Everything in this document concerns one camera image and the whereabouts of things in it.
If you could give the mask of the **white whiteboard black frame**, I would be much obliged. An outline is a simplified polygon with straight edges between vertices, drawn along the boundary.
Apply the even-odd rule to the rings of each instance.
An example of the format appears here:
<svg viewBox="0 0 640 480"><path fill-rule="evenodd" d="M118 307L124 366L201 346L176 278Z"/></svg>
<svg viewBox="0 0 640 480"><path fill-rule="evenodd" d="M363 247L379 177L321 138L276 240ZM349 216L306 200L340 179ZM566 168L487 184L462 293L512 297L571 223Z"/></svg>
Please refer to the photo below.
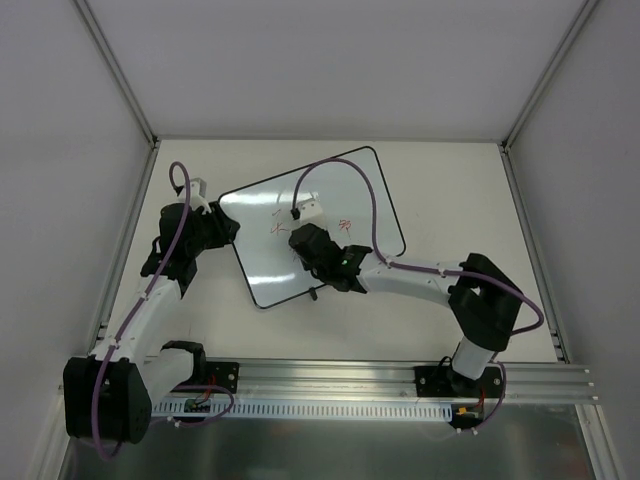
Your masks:
<svg viewBox="0 0 640 480"><path fill-rule="evenodd" d="M341 155L356 169L327 163L305 177L298 202L316 198L324 210L323 226L339 246L371 247L371 198L377 208L377 243L384 254L401 256L406 242L376 151L364 146ZM219 197L222 211L240 224L233 242L254 304L267 309L303 296L322 283L313 278L290 248L288 240L296 227L291 208L299 177L307 169L298 167Z"/></svg>

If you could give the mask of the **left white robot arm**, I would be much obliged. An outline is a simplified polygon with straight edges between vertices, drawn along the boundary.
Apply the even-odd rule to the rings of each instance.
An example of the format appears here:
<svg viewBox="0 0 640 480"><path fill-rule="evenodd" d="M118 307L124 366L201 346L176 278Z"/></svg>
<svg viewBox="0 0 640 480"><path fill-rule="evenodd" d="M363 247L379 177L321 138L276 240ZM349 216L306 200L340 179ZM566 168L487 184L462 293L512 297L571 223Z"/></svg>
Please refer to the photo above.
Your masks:
<svg viewBox="0 0 640 480"><path fill-rule="evenodd" d="M160 234L121 325L88 356L72 357L65 365L69 436L137 444L151 424L153 407L172 391L235 393L236 364L208 361L198 342L171 340L154 360L147 357L194 280L197 257L230 244L239 228L216 202L197 208L174 203L162 209Z"/></svg>

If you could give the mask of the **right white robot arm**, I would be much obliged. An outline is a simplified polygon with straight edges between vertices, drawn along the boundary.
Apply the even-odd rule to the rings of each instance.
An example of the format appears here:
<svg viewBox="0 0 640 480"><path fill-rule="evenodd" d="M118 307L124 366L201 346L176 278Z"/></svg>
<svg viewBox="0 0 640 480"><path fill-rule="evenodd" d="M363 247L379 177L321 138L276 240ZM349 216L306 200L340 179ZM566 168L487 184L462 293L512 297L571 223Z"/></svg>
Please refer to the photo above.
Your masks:
<svg viewBox="0 0 640 480"><path fill-rule="evenodd" d="M448 308L461 331L449 366L436 376L458 397L481 392L489 362L506 350L524 296L486 256L472 253L460 264L407 265L371 247L339 246L328 231L305 224L289 246L312 277L340 292L391 293Z"/></svg>

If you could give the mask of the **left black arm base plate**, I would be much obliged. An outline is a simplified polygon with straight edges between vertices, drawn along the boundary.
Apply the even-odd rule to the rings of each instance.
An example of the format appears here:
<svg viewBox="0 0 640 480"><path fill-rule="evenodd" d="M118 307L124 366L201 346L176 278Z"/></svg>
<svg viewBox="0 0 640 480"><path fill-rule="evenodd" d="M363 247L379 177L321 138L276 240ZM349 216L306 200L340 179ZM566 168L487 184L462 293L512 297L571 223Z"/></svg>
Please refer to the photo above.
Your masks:
<svg viewBox="0 0 640 480"><path fill-rule="evenodd" d="M222 387L232 394L237 392L240 364L232 361L208 360L206 380L209 385Z"/></svg>

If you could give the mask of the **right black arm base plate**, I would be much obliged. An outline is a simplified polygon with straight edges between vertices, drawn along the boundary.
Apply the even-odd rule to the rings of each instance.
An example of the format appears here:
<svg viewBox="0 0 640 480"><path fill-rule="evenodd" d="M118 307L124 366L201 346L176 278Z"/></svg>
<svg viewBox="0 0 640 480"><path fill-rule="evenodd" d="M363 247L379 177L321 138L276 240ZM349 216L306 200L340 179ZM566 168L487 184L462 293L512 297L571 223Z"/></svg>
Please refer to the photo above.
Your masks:
<svg viewBox="0 0 640 480"><path fill-rule="evenodd" d="M481 377L470 380L457 374L448 364L420 365L413 368L416 395L420 398L498 399L504 380L498 366L488 366Z"/></svg>

